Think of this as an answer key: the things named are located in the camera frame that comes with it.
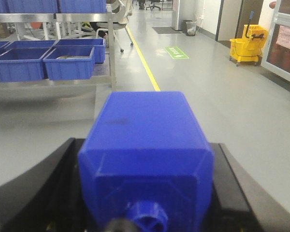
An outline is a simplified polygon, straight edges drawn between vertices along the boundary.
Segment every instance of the trash can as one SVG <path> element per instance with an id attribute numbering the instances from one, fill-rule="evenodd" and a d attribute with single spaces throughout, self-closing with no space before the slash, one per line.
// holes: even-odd
<path id="1" fill-rule="evenodd" d="M 183 23 L 182 23 L 182 32 L 184 34 L 187 34 L 187 22 L 192 22 L 192 20 L 184 20 Z"/>
<path id="2" fill-rule="evenodd" d="M 186 22 L 187 25 L 187 35 L 195 36 L 195 32 L 197 31 L 197 22 Z"/>

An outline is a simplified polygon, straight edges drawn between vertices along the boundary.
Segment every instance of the yellow mop bucket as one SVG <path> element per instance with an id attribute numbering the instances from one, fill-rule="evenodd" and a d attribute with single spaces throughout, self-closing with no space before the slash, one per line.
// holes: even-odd
<path id="1" fill-rule="evenodd" d="M 230 60 L 236 59 L 236 66 L 242 61 L 254 61 L 258 65 L 261 48 L 264 47 L 268 31 L 260 25 L 250 25 L 253 12 L 250 14 L 248 25 L 244 26 L 243 36 L 239 39 L 230 39 Z"/>

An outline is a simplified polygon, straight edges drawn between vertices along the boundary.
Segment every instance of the metal shelf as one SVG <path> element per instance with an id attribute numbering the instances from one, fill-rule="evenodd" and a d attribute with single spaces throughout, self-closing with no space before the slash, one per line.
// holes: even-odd
<path id="1" fill-rule="evenodd" d="M 117 13 L 94 13 L 94 14 L 0 14 L 0 23 L 29 23 L 43 22 L 45 38 L 48 39 L 46 22 L 54 22 L 58 39 L 60 35 L 60 22 L 107 22 L 109 38 L 114 37 L 113 23 L 121 20 L 126 12 L 126 6 L 121 0 L 116 0 L 116 4 L 120 6 Z M 116 90 L 116 72 L 115 72 L 115 48 L 114 40 L 109 41 L 109 53 L 107 55 L 107 64 L 109 67 L 108 75 L 100 75 L 94 73 L 90 80 L 73 80 L 73 81 L 50 81 L 43 80 L 39 82 L 16 82 L 16 83 L 0 83 L 0 89 L 11 88 L 28 88 L 28 87 L 62 87 L 71 85 L 96 85 L 108 84 L 112 85 L 112 91 Z"/>
<path id="2" fill-rule="evenodd" d="M 55 14 L 0 14 L 0 23 L 55 22 Z"/>
<path id="3" fill-rule="evenodd" d="M 28 81 L 28 82 L 0 82 L 0 89 L 26 89 L 28 87 L 53 87 L 61 88 L 66 86 L 89 86 L 98 84 L 111 84 L 112 79 L 110 76 L 110 56 L 106 55 L 105 62 L 103 64 L 95 64 L 94 74 L 89 80 L 64 80 L 64 81 L 51 81 L 45 79 L 42 81 Z"/>

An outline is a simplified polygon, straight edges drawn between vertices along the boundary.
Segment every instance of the doormat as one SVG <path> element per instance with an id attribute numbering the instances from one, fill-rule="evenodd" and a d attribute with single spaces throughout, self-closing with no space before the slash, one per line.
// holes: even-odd
<path id="1" fill-rule="evenodd" d="M 180 34 L 180 31 L 173 30 L 171 27 L 153 27 L 158 34 Z"/>

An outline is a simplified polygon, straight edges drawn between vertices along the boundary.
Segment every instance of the yellow floor line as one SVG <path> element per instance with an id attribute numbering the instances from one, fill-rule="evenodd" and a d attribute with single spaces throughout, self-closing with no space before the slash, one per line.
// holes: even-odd
<path id="1" fill-rule="evenodd" d="M 143 65 L 144 65 L 144 68 L 146 69 L 147 75 L 148 75 L 148 77 L 149 77 L 149 79 L 150 79 L 155 91 L 161 91 L 160 87 L 159 87 L 159 85 L 158 85 L 158 83 L 157 83 L 157 81 L 156 81 L 156 79 L 155 79 L 155 77 L 153 75 L 153 73 L 151 72 L 151 70 L 150 70 L 150 68 L 149 68 L 149 66 L 148 66 L 148 64 L 147 64 L 147 62 L 146 62 L 146 60 L 145 60 L 145 58 L 143 56 L 143 53 L 142 53 L 139 45 L 137 44 L 137 42 L 136 42 L 136 40 L 135 40 L 135 38 L 134 38 L 134 36 L 133 36 L 132 32 L 130 31 L 130 28 L 128 26 L 127 26 L 127 31 L 128 31 L 128 33 L 129 33 L 129 35 L 130 35 L 130 37 L 132 39 L 134 47 L 136 48 L 137 53 L 139 54 L 139 57 L 140 57 Z"/>

